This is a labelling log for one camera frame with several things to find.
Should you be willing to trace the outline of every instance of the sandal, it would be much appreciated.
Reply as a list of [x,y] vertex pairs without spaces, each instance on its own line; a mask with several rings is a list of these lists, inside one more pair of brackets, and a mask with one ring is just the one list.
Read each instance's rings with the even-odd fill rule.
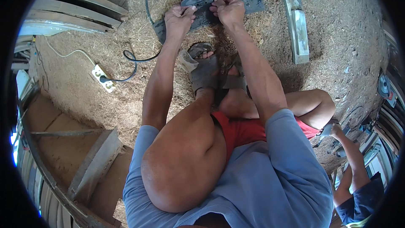
[[242,62],[240,61],[239,54],[236,55],[233,64],[229,67],[232,68],[232,66],[235,66],[236,69],[239,71],[240,76],[236,75],[226,75],[225,83],[222,87],[222,89],[236,89],[236,88],[241,88],[245,91],[247,91],[247,83],[245,79],[245,72],[243,71],[242,68]]
[[220,69],[216,55],[213,54],[206,59],[194,59],[209,51],[213,51],[210,43],[199,42],[188,51],[182,50],[179,53],[180,67],[189,74],[194,94],[202,87],[218,88],[218,76],[212,75]]

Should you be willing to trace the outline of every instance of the toe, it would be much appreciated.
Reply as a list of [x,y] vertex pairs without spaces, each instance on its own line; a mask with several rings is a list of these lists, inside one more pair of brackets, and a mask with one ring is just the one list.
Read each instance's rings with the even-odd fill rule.
[[232,66],[232,67],[229,69],[228,75],[236,75],[236,76],[239,76],[239,75],[240,75],[239,70],[236,68],[235,65]]

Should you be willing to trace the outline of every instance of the power cord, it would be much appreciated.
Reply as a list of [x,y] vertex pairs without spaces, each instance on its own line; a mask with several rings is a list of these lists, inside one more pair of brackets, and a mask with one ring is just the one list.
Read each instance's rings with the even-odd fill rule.
[[145,0],[145,8],[146,8],[146,15],[148,16],[148,20],[151,22],[151,24],[153,25],[154,22],[151,18],[151,15],[149,13],[149,6],[148,6],[148,0]]
[[101,76],[101,77],[100,77],[100,82],[101,82],[101,83],[105,83],[105,82],[107,82],[107,81],[115,81],[115,82],[128,81],[128,80],[131,79],[133,76],[135,76],[136,70],[138,69],[137,63],[144,63],[144,62],[148,62],[148,61],[150,61],[150,60],[153,60],[153,59],[155,59],[155,58],[159,55],[159,53],[157,53],[155,56],[153,56],[153,57],[151,57],[151,58],[148,58],[148,59],[145,59],[145,60],[137,60],[137,59],[135,58],[135,56],[134,56],[133,53],[129,52],[128,50],[124,50],[124,51],[123,51],[124,58],[128,59],[128,60],[131,61],[131,62],[134,62],[134,64],[135,64],[135,68],[134,68],[134,71],[132,72],[131,76],[129,76],[129,78],[127,78],[127,79],[109,79],[109,78],[107,78],[106,76]]
[[55,52],[58,56],[60,56],[60,57],[68,57],[68,56],[70,56],[71,54],[73,54],[73,53],[75,53],[75,52],[81,52],[81,53],[83,53],[83,55],[85,55],[85,56],[90,60],[90,62],[93,64],[93,66],[96,65],[96,63],[89,57],[89,55],[88,55],[85,51],[83,51],[83,50],[81,50],[81,49],[76,49],[76,50],[70,52],[69,54],[67,54],[66,56],[61,55],[60,53],[58,53],[58,51],[56,51],[56,50],[49,44],[48,38],[47,38],[46,36],[44,36],[44,37],[45,37],[45,40],[46,40],[47,43],[48,43],[48,46],[49,46],[49,47],[53,50],[53,52]]

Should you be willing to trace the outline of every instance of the red shorts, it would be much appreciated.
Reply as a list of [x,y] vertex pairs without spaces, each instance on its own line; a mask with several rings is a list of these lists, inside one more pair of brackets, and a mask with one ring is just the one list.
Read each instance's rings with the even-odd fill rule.
[[[260,119],[230,120],[220,111],[212,112],[212,116],[217,119],[222,127],[222,132],[224,133],[226,142],[226,162],[229,161],[234,148],[256,141],[266,142],[265,128],[260,122]],[[295,119],[308,139],[313,138],[319,133],[320,130],[306,125],[297,117]]]

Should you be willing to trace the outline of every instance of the white cable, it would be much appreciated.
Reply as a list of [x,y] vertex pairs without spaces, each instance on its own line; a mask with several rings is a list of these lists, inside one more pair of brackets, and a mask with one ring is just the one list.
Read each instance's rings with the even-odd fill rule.
[[90,62],[93,64],[93,66],[96,65],[96,63],[89,57],[89,55],[88,55],[85,51],[83,51],[83,50],[81,50],[81,49],[76,49],[76,50],[70,52],[69,54],[67,54],[66,56],[63,56],[63,55],[59,54],[59,53],[49,44],[48,39],[47,39],[46,36],[45,36],[45,40],[47,41],[48,46],[53,50],[53,52],[55,52],[55,53],[56,53],[58,56],[60,56],[60,57],[68,57],[68,56],[70,56],[71,54],[73,54],[73,53],[75,53],[75,52],[82,52],[82,53],[90,60]]

